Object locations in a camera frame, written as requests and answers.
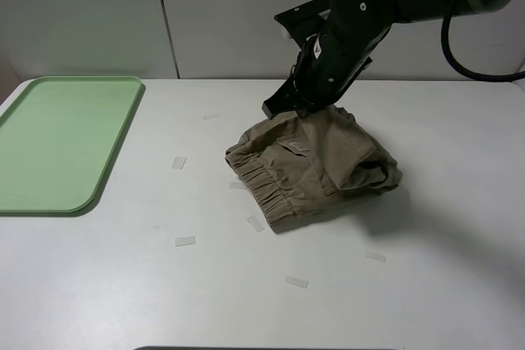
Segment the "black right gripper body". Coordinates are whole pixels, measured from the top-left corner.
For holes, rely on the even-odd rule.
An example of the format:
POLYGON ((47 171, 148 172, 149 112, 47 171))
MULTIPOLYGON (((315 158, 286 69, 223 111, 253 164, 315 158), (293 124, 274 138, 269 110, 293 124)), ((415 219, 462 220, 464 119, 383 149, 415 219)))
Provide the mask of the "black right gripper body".
POLYGON ((337 102, 372 63, 371 53, 390 32, 326 25, 299 54, 287 110, 317 111, 337 102))

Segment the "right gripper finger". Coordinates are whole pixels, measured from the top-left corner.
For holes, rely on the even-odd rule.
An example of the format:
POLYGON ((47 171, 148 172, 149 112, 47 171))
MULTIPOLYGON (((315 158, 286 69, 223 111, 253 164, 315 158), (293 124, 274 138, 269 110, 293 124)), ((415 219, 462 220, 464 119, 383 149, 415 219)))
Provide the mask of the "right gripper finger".
POLYGON ((262 104, 262 111, 267 119, 289 111, 300 109, 303 98, 294 85, 293 79, 287 79, 283 85, 262 104))

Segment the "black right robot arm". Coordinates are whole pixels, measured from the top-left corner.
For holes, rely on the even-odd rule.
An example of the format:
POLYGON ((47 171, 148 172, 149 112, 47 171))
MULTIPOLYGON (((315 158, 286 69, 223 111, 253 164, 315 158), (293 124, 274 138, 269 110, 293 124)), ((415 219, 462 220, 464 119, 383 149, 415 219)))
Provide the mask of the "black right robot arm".
POLYGON ((262 105, 267 118, 315 112, 336 103, 370 65, 370 55, 394 24, 441 20, 441 49, 462 76, 481 82, 521 80, 524 73, 488 75, 461 65, 450 47, 456 16, 498 11, 511 0, 312 0, 276 15, 300 52, 285 83, 262 105))

